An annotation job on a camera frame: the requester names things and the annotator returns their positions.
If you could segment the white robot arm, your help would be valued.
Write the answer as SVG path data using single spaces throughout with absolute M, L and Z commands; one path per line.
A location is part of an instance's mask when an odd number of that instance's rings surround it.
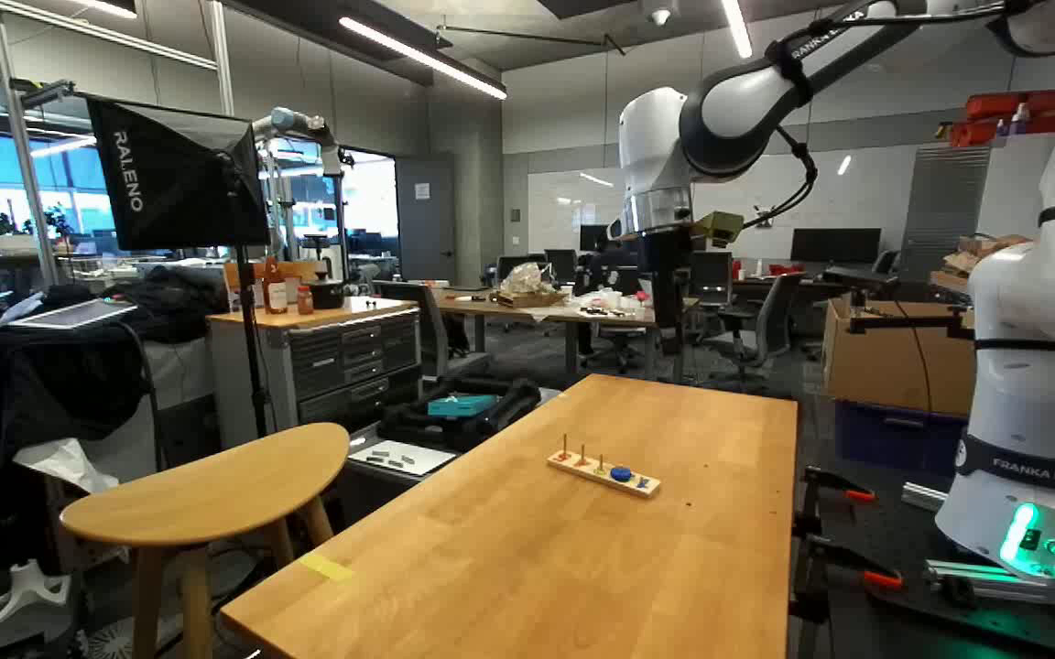
M 956 22 L 996 32 L 1018 55 L 1055 55 L 1055 0 L 851 0 L 693 93 L 633 94 L 620 110 L 625 216 L 641 230 L 665 230 L 671 195 L 743 175 L 786 115 L 868 58 Z M 1055 584 L 1055 151 L 1036 230 L 983 258 L 965 293 L 974 393 L 932 529 L 983 559 Z

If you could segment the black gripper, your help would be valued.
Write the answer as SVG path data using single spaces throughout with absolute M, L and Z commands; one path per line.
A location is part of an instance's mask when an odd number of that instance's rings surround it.
M 658 226 L 641 238 L 643 270 L 652 276 L 652 313 L 658 322 L 681 317 L 693 238 L 683 226 Z

